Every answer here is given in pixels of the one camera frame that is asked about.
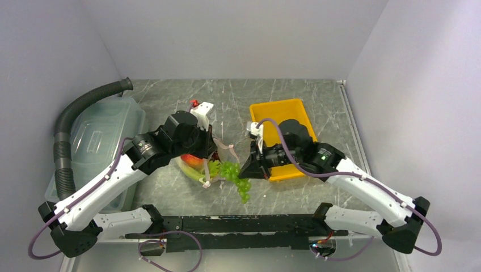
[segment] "white panel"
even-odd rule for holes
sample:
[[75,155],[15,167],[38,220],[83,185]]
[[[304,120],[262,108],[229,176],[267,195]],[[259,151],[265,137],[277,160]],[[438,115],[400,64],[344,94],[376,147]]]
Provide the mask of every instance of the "white panel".
[[[457,240],[435,259],[415,253],[417,271],[481,269],[461,242],[481,240],[479,14],[476,0],[390,0],[347,80],[373,175],[430,200],[428,219]],[[417,246],[435,247],[426,225]]]
[[82,0],[122,75],[345,79],[387,0]]
[[[37,211],[54,171],[53,126],[85,92],[120,79],[85,8],[74,0],[0,1],[0,271],[58,271],[34,261]],[[36,254],[58,250],[48,231]]]
[[326,224],[333,230],[348,230],[381,238],[376,226],[382,217],[375,211],[357,211],[332,206],[326,213]]
[[150,218],[144,208],[114,214],[97,214],[94,221],[103,229],[98,236],[98,242],[119,239],[129,233],[144,233],[152,225]]

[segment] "black bracket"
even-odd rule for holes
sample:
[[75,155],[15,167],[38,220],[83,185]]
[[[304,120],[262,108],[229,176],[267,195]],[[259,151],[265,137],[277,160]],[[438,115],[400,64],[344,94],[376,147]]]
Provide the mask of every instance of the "black bracket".
[[[40,205],[39,213],[42,220],[44,222],[50,220],[55,215],[54,210],[55,204],[53,202],[44,202]],[[58,220],[50,224],[49,228],[51,229],[50,236],[53,242],[69,258],[79,256],[92,248],[97,242],[97,236],[103,230],[93,220],[81,231],[69,231],[67,225],[65,223],[60,224]]]

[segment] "marble surface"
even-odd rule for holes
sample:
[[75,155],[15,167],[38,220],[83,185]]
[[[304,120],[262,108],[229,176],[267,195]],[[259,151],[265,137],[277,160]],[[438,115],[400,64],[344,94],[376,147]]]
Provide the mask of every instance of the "marble surface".
[[[245,136],[251,120],[249,106],[266,101],[299,98],[317,134],[361,166],[339,86],[334,80],[235,79],[235,80],[133,80],[134,98],[146,112],[149,130],[163,124],[169,114],[187,109],[190,99],[214,104],[214,134],[234,144],[241,164],[249,150]],[[172,161],[137,185],[133,208],[153,204],[162,215],[234,215],[313,213],[321,202],[370,210],[351,194],[316,178],[301,177],[281,182],[251,180],[251,199],[242,204],[237,188],[226,182],[204,189],[188,179]]]

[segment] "bunch of grapes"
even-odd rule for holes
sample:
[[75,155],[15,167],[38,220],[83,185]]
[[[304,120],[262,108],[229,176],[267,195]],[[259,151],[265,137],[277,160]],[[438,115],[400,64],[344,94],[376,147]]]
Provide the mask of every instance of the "bunch of grapes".
[[242,199],[242,203],[247,203],[251,196],[247,193],[252,187],[251,181],[249,179],[239,179],[237,175],[240,170],[239,163],[232,163],[230,161],[225,161],[221,165],[221,176],[227,181],[232,181],[235,186],[237,186],[237,192]]

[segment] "grape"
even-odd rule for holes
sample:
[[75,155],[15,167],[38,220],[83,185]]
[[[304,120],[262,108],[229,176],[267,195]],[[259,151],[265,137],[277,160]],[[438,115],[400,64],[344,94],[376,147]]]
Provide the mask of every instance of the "grape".
[[239,187],[245,187],[247,182],[245,180],[240,180]]
[[226,177],[226,179],[229,180],[229,181],[234,181],[234,180],[235,180],[234,176],[233,176],[231,173],[229,173],[229,172],[226,174],[225,177]]
[[246,191],[249,191],[251,187],[252,187],[252,184],[249,181],[246,183],[246,186],[244,186]]

